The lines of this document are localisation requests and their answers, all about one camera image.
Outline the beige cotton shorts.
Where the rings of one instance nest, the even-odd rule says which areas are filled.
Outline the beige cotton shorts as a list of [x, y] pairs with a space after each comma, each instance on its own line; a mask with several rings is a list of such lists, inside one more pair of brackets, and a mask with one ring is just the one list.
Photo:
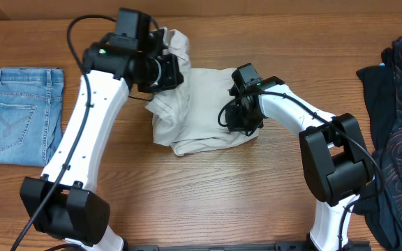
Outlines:
[[169, 52], [176, 55], [184, 82], [177, 88], [157, 93], [146, 109], [152, 114], [153, 141], [169, 146], [177, 156], [187, 153], [226, 149], [243, 144], [259, 135], [230, 132], [218, 124], [220, 110], [232, 100], [234, 68], [222, 70], [192, 68], [190, 43], [182, 32], [170, 30]]

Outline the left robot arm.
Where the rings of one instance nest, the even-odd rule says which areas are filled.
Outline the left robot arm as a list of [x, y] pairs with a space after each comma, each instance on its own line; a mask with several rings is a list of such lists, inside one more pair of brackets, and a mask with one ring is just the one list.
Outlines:
[[154, 95], [184, 80], [168, 52], [168, 30], [150, 15], [122, 8], [115, 29], [75, 55], [80, 90], [57, 151], [39, 178], [26, 177], [20, 197], [27, 228], [72, 250], [127, 250], [109, 225], [110, 205], [96, 194], [101, 158], [133, 86]]

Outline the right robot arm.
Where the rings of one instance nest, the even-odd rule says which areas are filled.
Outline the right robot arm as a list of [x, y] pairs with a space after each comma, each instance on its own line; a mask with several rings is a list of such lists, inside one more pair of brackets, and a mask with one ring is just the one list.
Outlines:
[[316, 199], [315, 219], [303, 241], [279, 241], [273, 250], [370, 250], [368, 241], [348, 238], [350, 212], [373, 180], [357, 119], [324, 112], [295, 95], [278, 77], [263, 79], [251, 63], [232, 73], [233, 97], [219, 112], [218, 124], [250, 137], [273, 119], [299, 140], [305, 182]]

